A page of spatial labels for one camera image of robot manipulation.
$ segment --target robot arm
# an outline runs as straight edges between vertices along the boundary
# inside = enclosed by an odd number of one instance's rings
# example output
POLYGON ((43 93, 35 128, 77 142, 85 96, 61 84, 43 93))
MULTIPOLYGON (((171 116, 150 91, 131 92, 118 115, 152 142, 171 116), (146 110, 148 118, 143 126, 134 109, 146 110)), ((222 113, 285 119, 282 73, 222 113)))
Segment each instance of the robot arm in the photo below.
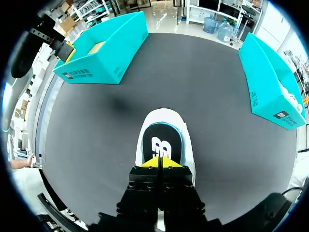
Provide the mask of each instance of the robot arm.
POLYGON ((53 29, 55 21, 48 15, 38 16, 32 25, 33 27, 28 31, 23 45, 14 58, 11 69, 14 78, 21 78, 26 75, 43 43, 49 44, 55 50, 55 56, 65 63, 76 51, 72 44, 65 41, 63 35, 53 29))

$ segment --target person's hand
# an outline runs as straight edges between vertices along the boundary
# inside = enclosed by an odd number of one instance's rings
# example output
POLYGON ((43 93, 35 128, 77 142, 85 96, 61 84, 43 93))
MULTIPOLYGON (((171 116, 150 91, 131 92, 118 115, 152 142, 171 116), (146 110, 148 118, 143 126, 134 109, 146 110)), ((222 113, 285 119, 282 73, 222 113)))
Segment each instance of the person's hand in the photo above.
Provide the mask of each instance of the person's hand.
POLYGON ((33 158, 33 155, 29 156, 29 158, 27 159, 27 167, 31 166, 32 158, 33 158))

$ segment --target black cable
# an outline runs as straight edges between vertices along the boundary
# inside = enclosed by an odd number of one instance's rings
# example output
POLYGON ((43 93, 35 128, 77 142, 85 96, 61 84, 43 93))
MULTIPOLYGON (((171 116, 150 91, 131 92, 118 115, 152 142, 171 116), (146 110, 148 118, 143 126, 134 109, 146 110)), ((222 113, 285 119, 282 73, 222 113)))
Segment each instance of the black cable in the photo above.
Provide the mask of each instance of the black cable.
POLYGON ((289 188, 288 190, 286 190, 286 191, 284 191, 283 193, 282 193, 282 195, 284 195, 285 193, 287 193, 287 192, 289 192, 289 191, 292 191, 292 190, 303 190, 303 188, 302 187, 293 187, 293 188, 289 188))

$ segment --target logo on insole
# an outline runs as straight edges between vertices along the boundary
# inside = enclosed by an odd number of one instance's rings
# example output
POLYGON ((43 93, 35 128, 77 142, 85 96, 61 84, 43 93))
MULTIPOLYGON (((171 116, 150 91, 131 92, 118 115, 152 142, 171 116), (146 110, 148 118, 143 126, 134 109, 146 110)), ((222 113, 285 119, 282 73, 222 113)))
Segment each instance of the logo on insole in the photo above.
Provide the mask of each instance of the logo on insole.
POLYGON ((156 156, 166 156, 167 158, 172 159, 172 147, 169 142, 164 140, 161 141, 159 138, 153 137, 151 139, 151 145, 152 151, 155 152, 155 154, 153 154, 153 158, 156 156))

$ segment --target label on box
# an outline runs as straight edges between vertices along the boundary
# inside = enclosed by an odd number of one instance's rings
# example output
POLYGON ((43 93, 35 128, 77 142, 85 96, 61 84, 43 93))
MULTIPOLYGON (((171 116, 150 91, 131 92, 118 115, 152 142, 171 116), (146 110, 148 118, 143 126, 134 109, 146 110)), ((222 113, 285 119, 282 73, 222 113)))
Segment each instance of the label on box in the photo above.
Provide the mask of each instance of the label on box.
POLYGON ((285 116, 288 116, 289 114, 285 111, 281 111, 277 114, 274 115, 274 117, 278 118, 278 119, 281 119, 281 118, 284 118, 285 116))
POLYGON ((255 91, 252 91, 252 92, 251 92, 251 101, 252 101, 253 107, 258 105, 258 102, 257 102, 257 95, 256 95, 256 92, 255 92, 255 91))
POLYGON ((72 80, 74 78, 79 78, 79 77, 92 77, 93 76, 88 69, 80 69, 80 70, 71 71, 71 72, 63 72, 62 74, 69 80, 72 80))

